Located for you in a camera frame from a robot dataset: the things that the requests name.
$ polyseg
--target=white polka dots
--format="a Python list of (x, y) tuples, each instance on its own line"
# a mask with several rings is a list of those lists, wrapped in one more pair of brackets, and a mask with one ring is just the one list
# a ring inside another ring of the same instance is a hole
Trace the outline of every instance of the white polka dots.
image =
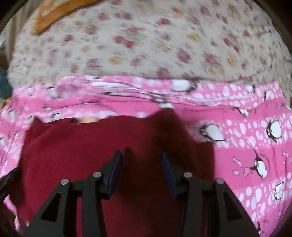
[(239, 127), (240, 127), (240, 131), (241, 133), (244, 135), (246, 133), (246, 128), (245, 128), (245, 125), (243, 123), (240, 123), (239, 124)]
[(271, 201), (271, 195), (270, 195), (270, 196), (268, 197), (268, 205), (270, 206), (271, 203), (272, 203), (272, 201)]
[(235, 147), (238, 147), (235, 139), (233, 137), (230, 137), (230, 141), (232, 142), (232, 144), (235, 146)]
[(247, 208), (249, 208), (250, 204), (251, 204), (251, 201), (250, 201), (250, 200), (247, 200), (246, 203), (245, 203), (245, 206), (246, 206)]
[(265, 214), (265, 208), (266, 208), (266, 203), (263, 203), (260, 207), (260, 213), (261, 215), (264, 215)]
[(256, 212), (253, 213), (253, 215), (251, 216), (251, 220), (255, 221), (256, 220)]
[(242, 201), (243, 201), (243, 199), (244, 199), (244, 194), (243, 194), (243, 193), (241, 193), (241, 194), (239, 195), (239, 198), (238, 198), (238, 200), (242, 202)]
[(260, 201), (260, 199), (262, 198), (262, 190), (261, 189), (257, 189), (255, 191), (255, 197), (256, 197), (256, 202), (258, 203)]
[(245, 194), (247, 195), (247, 196), (250, 196), (251, 195), (251, 193), (252, 193), (252, 189), (251, 189), (251, 187), (248, 187), (248, 188), (246, 188), (246, 190), (245, 190)]
[(261, 125), (262, 128), (266, 128), (267, 127), (267, 122), (263, 120), (263, 121), (261, 121), (260, 125)]
[(240, 139), (240, 140), (239, 140), (239, 145), (240, 145), (241, 147), (244, 147), (244, 146), (245, 146), (245, 142), (244, 142), (244, 140)]
[(256, 208), (256, 197), (255, 196), (251, 200), (251, 208), (253, 210), (255, 210), (255, 208)]
[(235, 128), (233, 129), (234, 135), (237, 137), (241, 137), (241, 133)]
[(234, 84), (230, 84), (230, 87), (233, 91), (237, 91), (237, 86)]
[(255, 140), (254, 137), (250, 136), (250, 137), (248, 138), (248, 141), (251, 143), (251, 145), (252, 145), (253, 147), (256, 146), (256, 140)]

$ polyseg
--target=floral fabric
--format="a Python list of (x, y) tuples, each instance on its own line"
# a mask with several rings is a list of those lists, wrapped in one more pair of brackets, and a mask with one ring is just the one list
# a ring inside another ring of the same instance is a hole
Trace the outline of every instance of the floral fabric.
[(110, 0), (39, 36), (35, 14), (9, 68), (14, 87), (71, 74), (278, 82), (290, 97), (291, 58), (271, 19), (248, 0)]

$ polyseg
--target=red flower pattern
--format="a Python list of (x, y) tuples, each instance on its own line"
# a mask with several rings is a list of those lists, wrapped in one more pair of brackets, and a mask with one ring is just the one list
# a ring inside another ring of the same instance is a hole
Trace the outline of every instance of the red flower pattern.
[(214, 58), (213, 54), (206, 55), (206, 61), (210, 64), (210, 66), (215, 66), (218, 64), (217, 60)]
[(95, 34), (97, 32), (97, 26), (96, 25), (87, 25), (85, 28), (86, 34)]
[(71, 66), (71, 73), (75, 74), (75, 73), (77, 73), (77, 71), (78, 71), (78, 66), (76, 64), (73, 64)]
[(246, 36), (246, 37), (249, 37), (249, 36), (250, 36), (250, 34), (249, 34), (249, 32), (248, 32), (247, 30), (245, 30), (245, 31), (243, 32), (243, 35)]
[(111, 0), (110, 3), (112, 5), (121, 5), (123, 3), (123, 0)]
[(239, 53), (239, 48), (237, 46), (233, 46), (234, 50)]
[(265, 59), (263, 59), (262, 57), (260, 58), (260, 62), (264, 65), (267, 65), (267, 61)]
[(203, 7), (203, 6), (200, 7), (200, 13), (204, 16), (211, 16), (211, 13), (208, 10), (208, 8)]
[(246, 64), (245, 64), (245, 62), (243, 62), (243, 63), (241, 64), (241, 68), (242, 68), (243, 70), (246, 70)]
[(164, 33), (161, 38), (165, 41), (170, 41), (171, 40), (171, 36), (168, 33)]
[(86, 63), (86, 66), (87, 66), (87, 68), (90, 68), (90, 69), (92, 69), (92, 68), (99, 68), (100, 67), (97, 58), (88, 59), (87, 60), (87, 63)]
[(217, 7), (220, 6), (220, 3), (219, 3), (217, 0), (212, 0), (212, 3), (213, 3), (215, 6), (217, 6)]
[(191, 60), (191, 56), (189, 56), (189, 54), (183, 49), (178, 50), (177, 58), (183, 63), (189, 63), (189, 61)]
[(156, 77), (159, 78), (159, 79), (169, 79), (169, 78), (171, 78), (170, 72), (164, 67), (157, 68)]
[(200, 21), (199, 21), (199, 19), (198, 18), (196, 18), (196, 17), (191, 17), (191, 22), (193, 22), (195, 25), (200, 25)]
[(117, 44), (121, 44), (124, 42), (124, 37), (120, 36), (120, 35), (117, 35), (114, 37), (114, 42), (117, 43)]
[(140, 61), (138, 58), (134, 58), (134, 59), (132, 59), (130, 65), (131, 65), (132, 67), (137, 67), (137, 66), (139, 66), (139, 65), (141, 64), (140, 62), (141, 62), (141, 61)]
[(224, 38), (223, 41), (224, 41), (224, 43), (225, 43), (227, 46), (230, 46), (230, 45), (231, 45), (231, 42), (229, 41), (229, 39)]
[(99, 12), (97, 18), (101, 21), (105, 21), (109, 19), (109, 16), (103, 12)]
[(124, 41), (124, 46), (126, 48), (130, 48), (130, 49), (133, 49), (135, 47), (135, 42), (133, 41), (129, 41), (129, 40), (125, 40)]
[(170, 21), (166, 18), (160, 18), (158, 24), (159, 25), (170, 25)]
[(64, 42), (70, 42), (73, 40), (73, 36), (71, 34), (65, 35)]

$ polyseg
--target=wrinkled fabric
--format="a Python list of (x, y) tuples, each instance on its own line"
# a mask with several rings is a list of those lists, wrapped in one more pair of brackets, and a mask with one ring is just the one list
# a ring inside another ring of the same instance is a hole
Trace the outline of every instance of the wrinkled fabric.
[(44, 123), (145, 118), (163, 108), (174, 109), (194, 141), (213, 142), (214, 178), (228, 183), (255, 226), (269, 236), (292, 197), (292, 113), (276, 83), (239, 86), (79, 75), (16, 89), (0, 116), (1, 175), (18, 165), (25, 131), (35, 116)]
[(271, 19), (247, 0), (111, 0), (77, 10), (40, 36), (32, 16), (9, 68), (14, 87), (71, 74), (277, 82), (291, 96), (291, 59)]

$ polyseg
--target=white fish print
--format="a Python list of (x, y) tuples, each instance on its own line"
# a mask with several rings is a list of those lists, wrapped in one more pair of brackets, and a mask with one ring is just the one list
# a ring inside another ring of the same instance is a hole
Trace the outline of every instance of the white fish print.
[(242, 167), (242, 163), (240, 160), (237, 160), (235, 157), (233, 158), (232, 162), (235, 162), (236, 164), (239, 165), (239, 167)]
[(234, 170), (234, 171), (232, 171), (232, 175), (240, 175), (239, 170)]

